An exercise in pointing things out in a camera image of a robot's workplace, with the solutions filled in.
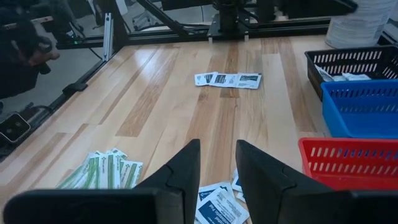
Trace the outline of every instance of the stack of packets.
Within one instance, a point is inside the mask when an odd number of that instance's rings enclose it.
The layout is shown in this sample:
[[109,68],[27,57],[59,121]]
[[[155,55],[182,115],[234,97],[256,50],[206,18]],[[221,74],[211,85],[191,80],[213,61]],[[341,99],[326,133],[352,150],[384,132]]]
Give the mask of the stack of packets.
[[315,68],[317,68],[319,74],[321,74],[321,77],[325,82],[341,82],[341,81],[362,81],[362,80],[372,80],[365,74],[351,74],[351,73],[342,73],[341,75],[333,75],[331,76],[327,71],[319,67],[318,65],[315,65]]
[[230,88],[258,89],[261,81],[260,73],[224,74],[210,72],[195,75],[196,86],[217,86]]
[[137,185],[142,162],[127,161],[119,149],[89,153],[58,189],[131,189]]
[[245,202],[237,170],[232,185],[227,181],[200,187],[195,224],[244,223],[249,212],[236,201],[233,189],[239,191],[236,197]]

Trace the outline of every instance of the black basket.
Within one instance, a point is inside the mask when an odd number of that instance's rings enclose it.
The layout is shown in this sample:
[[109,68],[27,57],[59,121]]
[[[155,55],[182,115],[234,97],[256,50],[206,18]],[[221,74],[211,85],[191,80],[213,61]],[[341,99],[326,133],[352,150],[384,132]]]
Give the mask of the black basket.
[[398,48],[390,46],[364,47],[356,49],[319,50],[306,52],[308,79],[319,99],[324,82],[315,65],[331,76],[341,73],[366,74],[373,80],[398,79]]

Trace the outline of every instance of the red basket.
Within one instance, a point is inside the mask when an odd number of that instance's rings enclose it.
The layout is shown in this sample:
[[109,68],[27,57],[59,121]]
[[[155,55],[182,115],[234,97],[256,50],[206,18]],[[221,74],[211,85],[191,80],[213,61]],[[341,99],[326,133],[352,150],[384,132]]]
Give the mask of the red basket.
[[304,173],[335,190],[397,190],[398,141],[302,138]]

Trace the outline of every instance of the wooden table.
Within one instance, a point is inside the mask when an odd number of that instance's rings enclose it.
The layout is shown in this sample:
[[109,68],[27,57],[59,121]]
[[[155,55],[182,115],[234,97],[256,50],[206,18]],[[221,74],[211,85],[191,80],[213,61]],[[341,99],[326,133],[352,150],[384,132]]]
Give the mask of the wooden table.
[[[301,170],[297,141],[327,136],[307,78],[308,50],[324,36],[123,48],[0,164],[1,206],[27,189],[54,188],[88,152],[114,147],[154,173],[189,140],[201,141],[200,185],[230,180],[244,139]],[[204,72],[263,74],[258,90],[196,87]]]

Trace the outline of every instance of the blue basket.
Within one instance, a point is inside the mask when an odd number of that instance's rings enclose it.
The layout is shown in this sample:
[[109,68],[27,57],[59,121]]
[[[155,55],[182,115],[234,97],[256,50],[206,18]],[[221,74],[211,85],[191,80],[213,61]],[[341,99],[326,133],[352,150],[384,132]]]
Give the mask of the blue basket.
[[335,138],[398,139],[398,80],[325,82],[323,117]]

